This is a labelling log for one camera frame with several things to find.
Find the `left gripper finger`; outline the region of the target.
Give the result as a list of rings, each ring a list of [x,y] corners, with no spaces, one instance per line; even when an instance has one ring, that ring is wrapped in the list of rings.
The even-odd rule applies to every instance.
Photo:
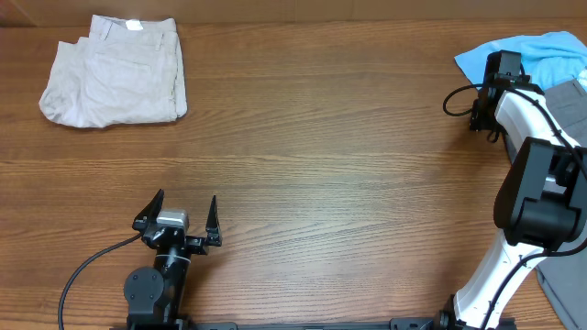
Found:
[[[220,239],[221,229],[219,226],[216,196],[214,195],[210,204],[208,217],[206,220],[205,231],[208,239]]]
[[[164,201],[164,190],[159,189],[152,200],[137,214],[135,224],[148,224],[154,222],[161,211]]]

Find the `grey shorts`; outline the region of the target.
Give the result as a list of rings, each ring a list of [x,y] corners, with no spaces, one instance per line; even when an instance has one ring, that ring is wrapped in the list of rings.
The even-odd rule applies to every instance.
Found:
[[[564,131],[586,145],[586,90],[576,80],[545,91],[547,107]],[[537,279],[555,313],[568,329],[586,330],[586,252],[547,258]]]

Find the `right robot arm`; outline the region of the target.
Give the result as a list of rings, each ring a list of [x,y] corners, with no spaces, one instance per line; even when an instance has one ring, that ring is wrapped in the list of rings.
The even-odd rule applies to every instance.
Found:
[[[472,131],[509,137],[515,159],[495,198],[495,239],[469,281],[451,295],[436,329],[513,329],[501,317],[526,276],[586,226],[586,150],[569,137],[531,82],[518,52],[488,55],[478,97],[467,114]]]

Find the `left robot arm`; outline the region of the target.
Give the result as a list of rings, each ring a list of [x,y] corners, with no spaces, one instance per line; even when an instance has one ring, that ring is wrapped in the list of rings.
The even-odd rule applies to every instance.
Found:
[[[182,209],[164,209],[164,191],[135,217],[132,228],[156,251],[151,267],[133,270],[124,284],[128,329],[188,329],[192,321],[180,314],[191,257],[207,255],[222,245],[216,198],[210,204],[205,236],[190,236],[189,215]]]

